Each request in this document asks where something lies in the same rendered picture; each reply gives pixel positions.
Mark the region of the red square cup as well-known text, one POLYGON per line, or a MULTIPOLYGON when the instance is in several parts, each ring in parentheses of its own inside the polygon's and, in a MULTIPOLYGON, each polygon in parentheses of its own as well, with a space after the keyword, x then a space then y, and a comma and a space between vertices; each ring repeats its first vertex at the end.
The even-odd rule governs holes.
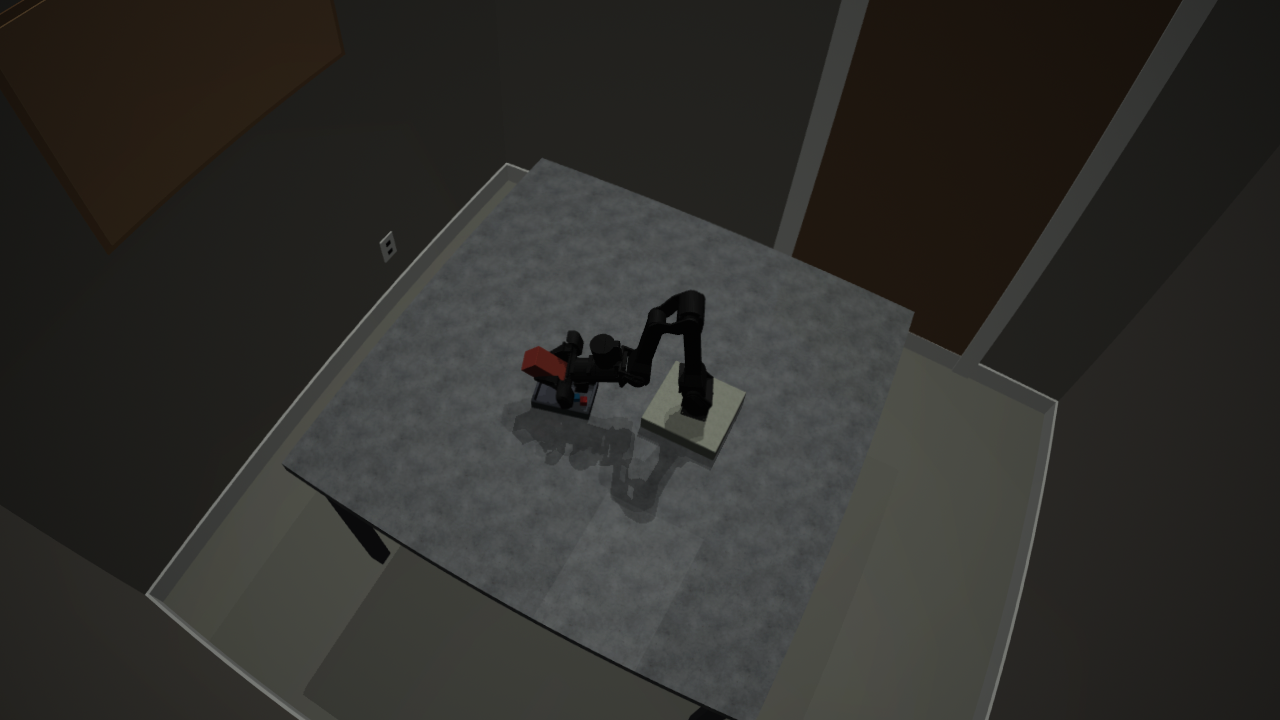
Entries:
POLYGON ((561 380, 564 380, 566 366, 567 363, 561 357, 556 357, 554 354, 538 346, 525 351, 521 372, 532 377, 558 375, 561 380))

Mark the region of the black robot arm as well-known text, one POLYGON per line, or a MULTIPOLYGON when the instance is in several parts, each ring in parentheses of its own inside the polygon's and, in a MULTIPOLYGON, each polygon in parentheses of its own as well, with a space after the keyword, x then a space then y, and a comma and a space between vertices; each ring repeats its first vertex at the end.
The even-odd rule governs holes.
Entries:
POLYGON ((669 297, 664 304, 648 313, 637 348, 628 348, 611 334, 596 334, 590 341, 590 348, 596 364, 596 380, 626 383, 643 387, 650 383, 652 359, 657 352, 660 336, 684 334, 685 363, 678 365, 678 393, 682 393, 684 416, 707 421, 713 406, 714 377, 701 363, 701 331, 705 319, 704 293, 687 290, 669 297), (677 322, 666 323, 666 318, 677 311, 677 322), (628 363, 627 363, 628 357, 628 363), (626 370, 627 365, 627 370, 626 370), (705 419, 705 420, 703 420, 705 419))

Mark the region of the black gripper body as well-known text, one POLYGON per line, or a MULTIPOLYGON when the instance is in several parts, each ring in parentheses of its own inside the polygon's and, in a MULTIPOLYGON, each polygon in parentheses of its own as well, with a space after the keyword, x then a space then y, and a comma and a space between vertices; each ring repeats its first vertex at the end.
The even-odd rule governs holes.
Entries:
POLYGON ((557 402, 562 409, 568 410, 573 406, 573 389, 571 389, 572 382, 591 382, 596 386, 596 364, 593 355, 589 357, 577 357, 582 354, 582 338, 577 331, 568 331, 566 337, 567 343, 564 343, 564 355, 568 359, 564 380, 559 380, 558 389, 556 395, 557 402))

